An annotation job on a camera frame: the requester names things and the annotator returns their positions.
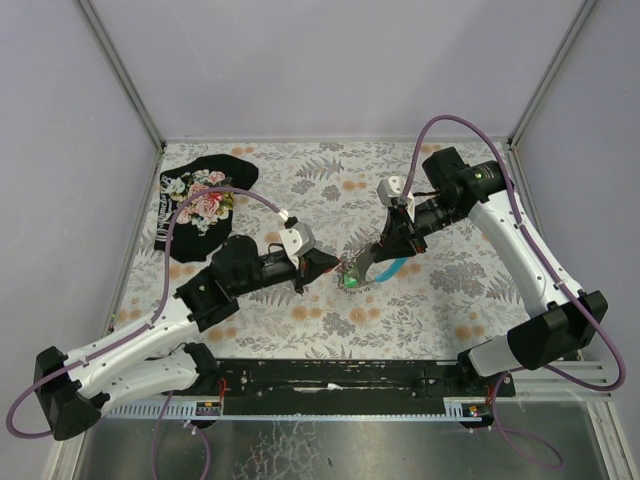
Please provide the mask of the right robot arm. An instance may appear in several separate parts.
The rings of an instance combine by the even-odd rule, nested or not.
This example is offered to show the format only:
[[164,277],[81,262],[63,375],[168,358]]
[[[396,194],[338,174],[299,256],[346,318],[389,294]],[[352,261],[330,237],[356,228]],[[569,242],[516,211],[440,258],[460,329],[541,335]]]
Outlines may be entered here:
[[427,236],[470,220],[490,241],[512,277],[528,320],[472,347],[459,361],[476,377],[516,368],[536,370],[591,343],[608,309],[599,291],[586,292],[560,265],[530,225],[518,197],[497,161],[471,166],[448,147],[427,158],[422,168],[433,198],[416,203],[401,196],[405,181],[391,176],[377,193],[388,215],[379,241],[365,252],[369,267],[425,252]]

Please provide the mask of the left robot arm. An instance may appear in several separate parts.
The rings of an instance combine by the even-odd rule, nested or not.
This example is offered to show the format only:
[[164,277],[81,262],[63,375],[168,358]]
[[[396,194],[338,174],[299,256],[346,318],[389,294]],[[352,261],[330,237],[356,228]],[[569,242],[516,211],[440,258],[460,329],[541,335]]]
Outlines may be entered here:
[[285,248],[260,254],[251,237],[228,238],[157,313],[83,347],[36,356],[35,393],[51,435],[71,439],[121,405],[214,380],[213,354],[196,336],[234,315],[240,296],[286,282],[302,293],[339,263],[315,247],[294,257]]

